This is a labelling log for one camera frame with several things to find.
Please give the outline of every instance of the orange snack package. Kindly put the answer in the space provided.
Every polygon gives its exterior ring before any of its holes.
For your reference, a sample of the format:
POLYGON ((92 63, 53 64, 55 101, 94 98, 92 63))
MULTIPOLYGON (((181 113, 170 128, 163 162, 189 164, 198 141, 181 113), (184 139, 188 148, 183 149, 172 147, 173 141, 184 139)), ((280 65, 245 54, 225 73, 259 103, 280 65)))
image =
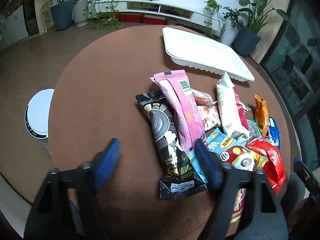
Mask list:
POLYGON ((266 136, 269 128, 269 113, 267 108, 267 101, 263 100, 258 95, 254 95, 256 100, 256 111, 254 113, 254 118, 258 122, 258 127, 266 136))

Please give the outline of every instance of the brown floor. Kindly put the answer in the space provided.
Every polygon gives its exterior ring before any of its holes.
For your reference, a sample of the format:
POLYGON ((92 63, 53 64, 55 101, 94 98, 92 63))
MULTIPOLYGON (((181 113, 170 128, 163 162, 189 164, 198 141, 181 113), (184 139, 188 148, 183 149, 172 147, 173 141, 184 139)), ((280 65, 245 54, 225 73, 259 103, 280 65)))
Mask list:
MULTIPOLYGON (((125 23, 121 28, 141 25, 125 23)), ((38 91, 54 88, 60 74, 83 48, 115 30, 89 30, 87 27, 55 32, 28 39, 0 51, 0 173, 29 202, 33 202, 47 170, 53 163, 44 146, 26 130, 25 108, 38 91)), ((246 58, 274 89, 263 69, 246 58)), ((274 93, 282 106, 280 96, 274 93)), ((297 143, 286 116, 292 158, 299 156, 297 143)))

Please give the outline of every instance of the brown tabletop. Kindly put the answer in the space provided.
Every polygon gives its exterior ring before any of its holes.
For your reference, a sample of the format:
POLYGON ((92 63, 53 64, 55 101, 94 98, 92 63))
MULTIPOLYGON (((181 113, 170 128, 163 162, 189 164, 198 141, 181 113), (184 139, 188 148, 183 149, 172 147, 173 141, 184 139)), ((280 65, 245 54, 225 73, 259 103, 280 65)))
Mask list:
MULTIPOLYGON (((52 160, 60 170, 76 168, 119 138, 122 153, 109 185, 97 195, 112 239, 197 239, 215 197, 208 192, 179 200, 159 199, 163 173, 150 125, 135 95, 159 89, 149 77, 185 69, 192 88, 216 98, 219 76, 172 62, 162 26, 137 26, 110 33, 83 49, 62 73, 49 116, 52 160)), ((281 134, 281 156, 290 173, 290 144, 281 107, 262 77, 244 61, 255 82, 233 80, 240 99, 254 109, 254 94, 268 102, 281 134)))

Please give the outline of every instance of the trash can lid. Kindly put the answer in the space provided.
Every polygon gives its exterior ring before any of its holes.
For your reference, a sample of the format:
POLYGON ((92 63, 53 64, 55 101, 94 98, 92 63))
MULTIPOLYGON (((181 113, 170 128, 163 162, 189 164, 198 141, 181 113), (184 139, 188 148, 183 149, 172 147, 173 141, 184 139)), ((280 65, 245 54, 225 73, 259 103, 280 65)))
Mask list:
POLYGON ((54 89, 45 89, 36 93, 27 107, 27 119, 30 127, 40 135, 48 133, 48 120, 54 89))

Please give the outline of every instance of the white plastic tray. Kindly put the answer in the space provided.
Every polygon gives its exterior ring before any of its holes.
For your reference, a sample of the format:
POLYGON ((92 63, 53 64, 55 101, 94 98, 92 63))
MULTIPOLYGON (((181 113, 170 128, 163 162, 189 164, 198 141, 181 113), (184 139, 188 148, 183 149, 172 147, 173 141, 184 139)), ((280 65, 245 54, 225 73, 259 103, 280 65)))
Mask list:
POLYGON ((254 76, 233 49, 198 34, 164 27, 165 51, 174 63, 199 68, 239 81, 254 81, 254 76))

